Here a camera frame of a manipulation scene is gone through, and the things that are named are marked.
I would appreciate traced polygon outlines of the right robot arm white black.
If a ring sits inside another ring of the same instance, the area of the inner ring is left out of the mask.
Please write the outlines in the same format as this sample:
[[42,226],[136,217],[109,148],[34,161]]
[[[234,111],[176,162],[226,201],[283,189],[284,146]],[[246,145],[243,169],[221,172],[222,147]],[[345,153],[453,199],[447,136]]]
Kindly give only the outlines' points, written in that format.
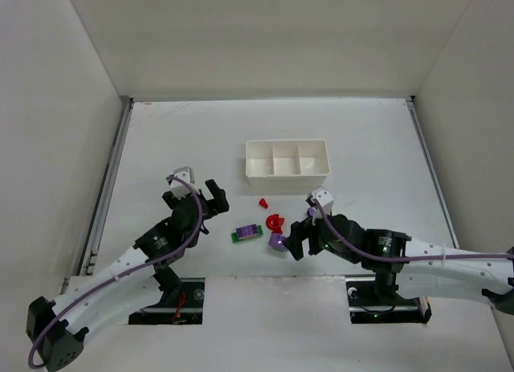
[[313,217],[291,225],[284,246],[295,260],[323,251],[359,264],[371,281],[350,281],[351,307],[372,320],[414,306],[425,319],[428,298],[471,300],[513,313],[513,252],[477,253],[439,246],[386,229],[365,229],[343,215]]

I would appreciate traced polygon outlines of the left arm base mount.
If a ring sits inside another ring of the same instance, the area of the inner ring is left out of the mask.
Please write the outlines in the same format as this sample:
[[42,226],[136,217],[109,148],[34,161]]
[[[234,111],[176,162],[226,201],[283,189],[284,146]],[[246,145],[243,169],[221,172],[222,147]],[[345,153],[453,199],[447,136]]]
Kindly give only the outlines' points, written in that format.
[[201,325],[205,301],[204,277],[181,278],[177,291],[164,292],[161,300],[131,314],[129,325]]

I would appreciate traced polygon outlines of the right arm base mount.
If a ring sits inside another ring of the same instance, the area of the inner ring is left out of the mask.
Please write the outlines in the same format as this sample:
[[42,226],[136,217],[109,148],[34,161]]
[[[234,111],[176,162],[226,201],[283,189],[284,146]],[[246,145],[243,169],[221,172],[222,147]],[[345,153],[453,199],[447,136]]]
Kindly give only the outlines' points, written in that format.
[[422,324],[432,317],[426,298],[398,294],[396,274],[379,270],[372,276],[345,278],[349,315],[353,324]]

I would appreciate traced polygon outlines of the purple lego brick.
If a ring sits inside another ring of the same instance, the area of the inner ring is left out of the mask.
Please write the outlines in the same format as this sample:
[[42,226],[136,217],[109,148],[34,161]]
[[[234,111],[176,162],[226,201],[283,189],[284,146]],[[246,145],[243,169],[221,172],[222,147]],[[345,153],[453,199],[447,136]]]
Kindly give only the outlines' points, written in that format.
[[282,236],[281,234],[273,232],[270,235],[270,239],[268,241],[268,245],[272,249],[274,249],[276,251],[285,252],[288,249],[284,246],[284,240],[285,240],[284,236]]

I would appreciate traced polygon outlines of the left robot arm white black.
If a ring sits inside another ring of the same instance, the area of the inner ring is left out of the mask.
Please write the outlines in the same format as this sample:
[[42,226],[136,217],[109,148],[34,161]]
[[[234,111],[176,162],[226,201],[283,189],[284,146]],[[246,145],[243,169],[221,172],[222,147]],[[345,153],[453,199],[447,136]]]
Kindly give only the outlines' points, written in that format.
[[118,259],[77,288],[51,300],[40,296],[27,313],[27,336],[32,347],[32,370],[59,371],[82,353],[84,345],[107,325],[155,305],[162,296],[176,296],[181,279],[171,264],[208,234],[205,222],[228,212],[226,192],[215,180],[206,181],[211,193],[172,175],[163,199],[172,211],[144,233]]

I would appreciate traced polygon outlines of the green plate purple brick lego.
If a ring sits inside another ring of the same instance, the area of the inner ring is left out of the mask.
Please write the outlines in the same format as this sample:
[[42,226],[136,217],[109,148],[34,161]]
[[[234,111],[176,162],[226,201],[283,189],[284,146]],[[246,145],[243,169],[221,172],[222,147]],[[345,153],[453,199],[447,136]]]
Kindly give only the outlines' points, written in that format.
[[231,233],[232,243],[241,243],[252,239],[257,239],[263,235],[263,229],[258,224],[246,225],[244,227],[237,227]]

